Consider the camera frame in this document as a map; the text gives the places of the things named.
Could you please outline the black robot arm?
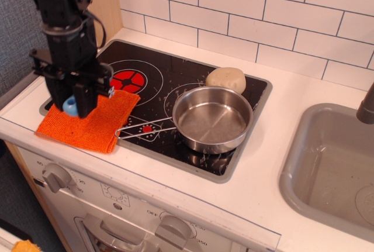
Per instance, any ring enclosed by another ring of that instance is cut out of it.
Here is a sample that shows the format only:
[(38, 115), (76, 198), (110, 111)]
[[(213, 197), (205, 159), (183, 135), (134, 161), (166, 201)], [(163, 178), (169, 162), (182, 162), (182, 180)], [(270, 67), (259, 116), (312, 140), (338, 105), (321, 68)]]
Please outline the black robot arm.
[(44, 77), (55, 106), (65, 113), (87, 117), (98, 96), (110, 98), (113, 70), (97, 59), (106, 37), (96, 41), (94, 23), (100, 20), (88, 10), (92, 0), (34, 0), (41, 14), (41, 31), (48, 48), (33, 49), (34, 72)]

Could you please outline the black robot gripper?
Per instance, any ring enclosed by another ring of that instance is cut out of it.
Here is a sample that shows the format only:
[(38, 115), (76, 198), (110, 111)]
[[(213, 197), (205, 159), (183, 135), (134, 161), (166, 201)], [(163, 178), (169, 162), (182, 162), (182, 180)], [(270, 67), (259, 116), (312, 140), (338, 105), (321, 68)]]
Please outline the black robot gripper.
[(55, 106), (62, 111), (64, 102), (74, 94), (78, 116), (86, 118), (96, 107), (98, 95), (111, 97), (113, 70), (100, 63), (93, 26), (71, 28), (43, 27), (48, 49), (33, 49), (36, 74), (46, 80)]

